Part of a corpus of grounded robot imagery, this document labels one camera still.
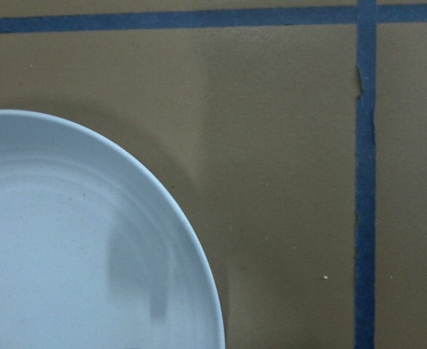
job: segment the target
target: blue tape line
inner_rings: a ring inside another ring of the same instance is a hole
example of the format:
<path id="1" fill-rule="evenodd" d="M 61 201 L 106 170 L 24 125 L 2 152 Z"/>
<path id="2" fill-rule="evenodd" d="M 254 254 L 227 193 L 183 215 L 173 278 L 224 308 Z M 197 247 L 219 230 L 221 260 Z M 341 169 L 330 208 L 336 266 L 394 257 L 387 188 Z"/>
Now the blue tape line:
<path id="1" fill-rule="evenodd" d="M 375 84 L 376 0 L 359 0 L 356 106 L 356 285 L 355 348 L 375 346 Z"/>
<path id="2" fill-rule="evenodd" d="M 427 22 L 427 4 L 379 6 L 378 22 L 379 23 Z"/>
<path id="3" fill-rule="evenodd" d="M 0 18 L 0 33 L 336 24 L 355 20 L 356 7 L 348 6 L 141 12 Z"/>

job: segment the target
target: white plate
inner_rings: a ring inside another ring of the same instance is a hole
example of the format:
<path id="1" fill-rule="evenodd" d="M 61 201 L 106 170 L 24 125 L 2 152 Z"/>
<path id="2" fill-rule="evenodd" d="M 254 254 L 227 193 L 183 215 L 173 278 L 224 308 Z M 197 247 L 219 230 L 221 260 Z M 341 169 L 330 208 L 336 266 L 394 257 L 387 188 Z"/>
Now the white plate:
<path id="1" fill-rule="evenodd" d="M 224 348 L 185 215 L 78 124 L 0 111 L 0 349 Z"/>

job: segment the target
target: plate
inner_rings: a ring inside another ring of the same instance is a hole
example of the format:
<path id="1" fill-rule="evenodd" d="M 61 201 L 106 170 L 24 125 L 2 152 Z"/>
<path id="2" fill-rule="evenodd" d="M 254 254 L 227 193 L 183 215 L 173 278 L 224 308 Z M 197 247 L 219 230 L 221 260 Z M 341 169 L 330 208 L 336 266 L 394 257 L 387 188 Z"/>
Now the plate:
<path id="1" fill-rule="evenodd" d="M 164 186 L 96 132 L 0 111 L 0 348 L 224 348 L 215 282 Z"/>

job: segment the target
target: table surface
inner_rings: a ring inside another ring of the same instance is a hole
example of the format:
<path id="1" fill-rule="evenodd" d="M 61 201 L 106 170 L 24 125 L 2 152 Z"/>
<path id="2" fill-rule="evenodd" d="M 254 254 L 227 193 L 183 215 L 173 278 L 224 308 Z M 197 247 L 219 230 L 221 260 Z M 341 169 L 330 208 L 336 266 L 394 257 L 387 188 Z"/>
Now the table surface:
<path id="1" fill-rule="evenodd" d="M 267 2 L 336 5 L 356 1 Z M 262 6 L 28 1 L 0 17 Z M 376 348 L 427 348 L 427 23 L 377 27 Z M 207 254 L 229 348 L 353 348 L 357 44 L 356 22 L 0 33 L 0 108 L 83 124 L 161 180 Z"/>

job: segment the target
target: brown surface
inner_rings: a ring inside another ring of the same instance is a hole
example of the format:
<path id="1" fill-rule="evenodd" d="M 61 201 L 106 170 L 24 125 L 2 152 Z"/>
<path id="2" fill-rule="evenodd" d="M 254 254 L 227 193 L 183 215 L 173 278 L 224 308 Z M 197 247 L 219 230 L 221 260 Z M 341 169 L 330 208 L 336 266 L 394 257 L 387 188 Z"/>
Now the brown surface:
<path id="1" fill-rule="evenodd" d="M 378 29 L 377 349 L 427 348 L 427 24 Z"/>
<path id="2" fill-rule="evenodd" d="M 160 178 L 230 348 L 352 348 L 354 61 L 353 25 L 7 34 L 0 108 L 77 121 Z"/>
<path id="3" fill-rule="evenodd" d="M 20 4 L 3 0 L 0 1 L 0 17 L 355 4 L 356 0 L 29 0 Z"/>

